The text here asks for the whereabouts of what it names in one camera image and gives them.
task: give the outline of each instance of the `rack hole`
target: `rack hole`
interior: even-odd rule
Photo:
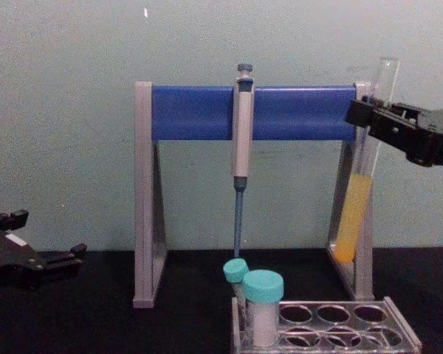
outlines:
[[[367,338],[371,343],[374,343],[375,345],[377,345],[379,347],[382,346],[382,343],[379,340],[377,340],[376,338],[374,338],[372,336],[367,336]]]
[[[304,306],[281,308],[281,317],[290,322],[307,322],[312,319],[312,312]]]
[[[286,332],[286,335],[286,340],[297,347],[313,347],[320,341],[319,335],[308,328],[292,328]]]
[[[354,309],[354,314],[358,319],[366,322],[382,322],[387,319],[385,312],[376,306],[359,306]]]
[[[332,327],[326,331],[327,339],[341,347],[356,347],[361,342],[361,336],[349,327]]]
[[[386,347],[393,347],[402,341],[400,335],[386,327],[372,327],[367,332],[380,333]]]
[[[324,321],[331,323],[342,323],[349,319],[349,313],[341,306],[326,305],[317,310],[317,315]]]
[[[287,337],[286,340],[296,347],[311,347],[308,341],[302,337]]]
[[[346,345],[346,343],[344,341],[342,341],[340,338],[335,337],[335,336],[328,336],[327,339],[329,340],[330,343],[337,345],[339,347],[347,347],[348,345]]]

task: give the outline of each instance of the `teal cap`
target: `teal cap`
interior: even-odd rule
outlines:
[[[277,302],[284,296],[284,279],[274,271],[250,271],[244,275],[243,292],[252,302]]]
[[[243,258],[233,258],[223,265],[223,272],[228,282],[242,282],[248,271],[250,270]]]

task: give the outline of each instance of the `pipette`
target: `pipette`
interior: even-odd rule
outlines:
[[[236,191],[234,254],[241,248],[241,216],[243,192],[246,189],[253,140],[254,85],[250,76],[253,66],[239,64],[240,77],[233,90],[233,186]]]

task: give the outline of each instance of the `black surface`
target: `black surface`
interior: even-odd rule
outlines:
[[[324,250],[242,255],[284,276],[284,299],[348,299]],[[34,292],[2,288],[0,353],[228,353],[230,256],[171,252],[150,310],[131,307],[132,252],[89,252],[78,278]],[[443,353],[443,249],[376,249],[374,266],[376,297],[392,298],[424,353]]]

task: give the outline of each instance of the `pale green wall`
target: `pale green wall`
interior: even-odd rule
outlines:
[[[0,1],[0,209],[38,249],[132,249],[133,87],[349,84],[402,59],[395,100],[443,107],[443,1]],[[326,240],[338,142],[256,142],[245,246]],[[231,247],[229,142],[161,146],[172,249]],[[378,246],[443,246],[443,168],[382,146]]]

